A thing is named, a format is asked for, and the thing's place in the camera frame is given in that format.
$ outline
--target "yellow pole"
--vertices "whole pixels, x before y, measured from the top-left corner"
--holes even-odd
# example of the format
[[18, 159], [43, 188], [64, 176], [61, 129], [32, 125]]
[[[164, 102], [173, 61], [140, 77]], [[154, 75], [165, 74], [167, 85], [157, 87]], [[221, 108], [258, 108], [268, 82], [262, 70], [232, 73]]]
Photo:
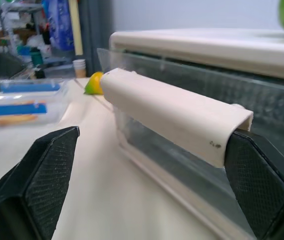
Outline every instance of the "yellow pole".
[[68, 4], [70, 7], [70, 13], [71, 13], [75, 55], [83, 55], [80, 18], [78, 16], [77, 0], [68, 0]]

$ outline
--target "metal shelf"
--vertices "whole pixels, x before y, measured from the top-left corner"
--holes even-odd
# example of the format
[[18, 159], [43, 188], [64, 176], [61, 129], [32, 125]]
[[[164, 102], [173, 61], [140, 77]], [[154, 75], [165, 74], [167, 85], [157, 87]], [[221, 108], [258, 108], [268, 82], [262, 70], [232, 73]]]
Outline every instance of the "metal shelf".
[[2, 9], [11, 13], [35, 13], [42, 10], [42, 5], [34, 3], [12, 2], [3, 4]]

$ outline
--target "black gripper pad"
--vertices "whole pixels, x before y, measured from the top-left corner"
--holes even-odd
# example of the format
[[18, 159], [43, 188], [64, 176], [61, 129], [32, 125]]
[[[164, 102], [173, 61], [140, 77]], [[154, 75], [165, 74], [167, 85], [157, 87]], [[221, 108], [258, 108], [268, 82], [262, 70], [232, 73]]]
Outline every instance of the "black gripper pad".
[[37, 139], [0, 179], [0, 239], [52, 238], [68, 190], [78, 136], [79, 128], [72, 126]]
[[265, 138], [238, 129], [227, 144], [225, 170], [257, 239], [284, 239], [284, 156]]

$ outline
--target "clear plastic container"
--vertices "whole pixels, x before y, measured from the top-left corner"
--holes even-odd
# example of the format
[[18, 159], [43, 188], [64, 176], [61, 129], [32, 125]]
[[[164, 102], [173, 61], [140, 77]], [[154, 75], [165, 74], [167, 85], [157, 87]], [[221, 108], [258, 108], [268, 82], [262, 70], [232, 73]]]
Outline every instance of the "clear plastic container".
[[[251, 131], [266, 137], [284, 156], [284, 79], [222, 69], [213, 66], [164, 59], [137, 52], [125, 53], [100, 49], [104, 72], [121, 68], [201, 94], [225, 103], [240, 104], [254, 111]], [[173, 144], [120, 109], [115, 108], [120, 139], [146, 156], [190, 193], [200, 196], [219, 213], [199, 209], [209, 222], [224, 232], [227, 239], [255, 239], [246, 217], [229, 185], [225, 169], [215, 168], [185, 149]], [[146, 171], [159, 176], [151, 167]], [[160, 175], [161, 185], [178, 195], [180, 189], [170, 178]], [[181, 195], [182, 203], [196, 206], [193, 198]], [[224, 225], [223, 216], [236, 228]]]
[[67, 79], [0, 80], [0, 127], [56, 123], [68, 105]]

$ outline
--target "white table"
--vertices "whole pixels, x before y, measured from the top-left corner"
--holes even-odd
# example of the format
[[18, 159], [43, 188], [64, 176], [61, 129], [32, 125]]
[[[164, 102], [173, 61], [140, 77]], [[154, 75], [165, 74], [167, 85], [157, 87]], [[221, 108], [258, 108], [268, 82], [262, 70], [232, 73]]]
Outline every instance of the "white table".
[[53, 239], [217, 239], [120, 152], [110, 104], [102, 96], [83, 95], [73, 81], [69, 87], [73, 101], [59, 124], [0, 128], [1, 178], [38, 137], [80, 127], [69, 189]]

